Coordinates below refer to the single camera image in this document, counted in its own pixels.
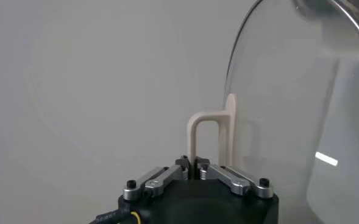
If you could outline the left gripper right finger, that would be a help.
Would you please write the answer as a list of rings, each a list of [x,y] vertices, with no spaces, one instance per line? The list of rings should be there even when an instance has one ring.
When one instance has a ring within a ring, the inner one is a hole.
[[[274,191],[268,178],[257,178],[233,166],[211,164],[206,158],[196,157],[194,168],[201,180],[218,180],[225,184],[235,195],[244,196],[248,192],[258,198],[272,198]]]

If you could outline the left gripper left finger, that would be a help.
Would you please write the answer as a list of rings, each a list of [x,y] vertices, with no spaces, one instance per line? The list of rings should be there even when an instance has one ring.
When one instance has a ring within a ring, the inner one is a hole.
[[[189,160],[183,155],[171,167],[155,167],[136,180],[128,180],[123,189],[123,198],[127,201],[137,201],[144,191],[158,197],[172,181],[187,180],[188,172]]]

